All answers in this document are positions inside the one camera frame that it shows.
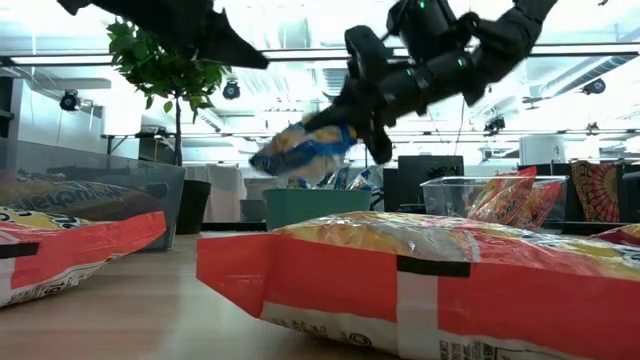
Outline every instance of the patterned fabric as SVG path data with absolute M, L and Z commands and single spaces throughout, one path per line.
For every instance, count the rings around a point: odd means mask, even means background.
M 615 164 L 579 161 L 571 175 L 587 222 L 620 222 L 617 170 Z

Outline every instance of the potted plant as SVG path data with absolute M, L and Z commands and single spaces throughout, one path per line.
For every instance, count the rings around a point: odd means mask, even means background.
M 220 88 L 229 68 L 210 61 L 190 59 L 186 54 L 165 46 L 155 35 L 130 22 L 118 21 L 107 27 L 109 51 L 117 71 L 146 97 L 149 109 L 163 99 L 165 113 L 175 111 L 175 165 L 182 166 L 181 101 L 187 102 L 195 122 L 198 111 L 213 107 L 209 96 Z M 177 234 L 193 234 L 200 225 L 211 191 L 211 184 L 185 180 Z

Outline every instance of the wooden table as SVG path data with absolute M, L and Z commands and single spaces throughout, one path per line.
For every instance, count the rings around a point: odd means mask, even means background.
M 129 255 L 78 287 L 0 309 L 0 358 L 397 359 L 251 318 L 195 278 L 195 240 L 179 237 L 167 253 Z

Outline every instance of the plastic bag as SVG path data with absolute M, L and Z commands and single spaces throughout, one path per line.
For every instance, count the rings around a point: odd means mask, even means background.
M 562 182 L 534 183 L 531 194 L 509 225 L 521 229 L 535 230 L 542 226 L 558 200 Z
M 0 207 L 0 307 L 56 294 L 166 230 L 162 212 L 121 222 Z
M 529 198 L 535 176 L 536 168 L 531 167 L 518 171 L 513 178 L 489 180 L 467 217 L 471 220 L 509 224 Z
M 640 246 L 640 224 L 630 224 L 592 236 L 614 244 Z
M 316 189 L 345 190 L 347 188 L 347 180 L 349 178 L 349 168 L 350 165 L 346 165 L 335 171 L 333 174 L 327 175 L 327 177 L 322 179 L 322 181 L 316 185 Z
M 381 177 L 376 176 L 379 175 L 378 170 L 379 168 L 376 166 L 370 166 L 362 170 L 347 187 L 348 190 L 371 191 L 371 204 L 369 205 L 369 210 L 371 211 L 374 211 L 376 206 L 384 200 L 384 193 L 382 192 L 381 186 L 378 185 L 382 184 Z
M 621 334 L 640 333 L 638 255 L 461 218 L 364 212 L 202 239 L 197 277 L 264 321 L 407 359 L 634 359 L 640 345 Z
M 18 173 L 0 182 L 0 206 L 120 221 L 162 210 L 162 202 L 142 191 L 64 176 Z
M 342 166 L 351 146 L 356 144 L 356 132 L 347 125 L 327 126 L 307 133 L 304 123 L 289 126 L 249 160 L 251 166 L 272 176 L 290 175 L 317 179 Z
M 287 180 L 287 189 L 309 189 L 309 182 L 303 178 L 290 177 Z

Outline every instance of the green leaves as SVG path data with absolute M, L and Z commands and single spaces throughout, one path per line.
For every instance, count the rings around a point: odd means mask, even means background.
M 162 108 L 164 109 L 165 113 L 169 113 L 169 111 L 171 111 L 171 109 L 173 109 L 173 101 L 169 100 L 166 103 L 164 103 L 164 105 L 162 106 Z
M 174 109 L 173 101 L 184 98 L 191 110 L 212 108 L 209 95 L 218 91 L 231 70 L 209 61 L 192 60 L 192 54 L 165 46 L 158 37 L 126 21 L 107 26 L 112 63 L 124 78 L 145 94 L 146 109 L 157 97 L 167 99 L 165 113 Z
M 145 106 L 145 110 L 151 109 L 153 106 L 153 96 L 147 96 L 147 105 Z

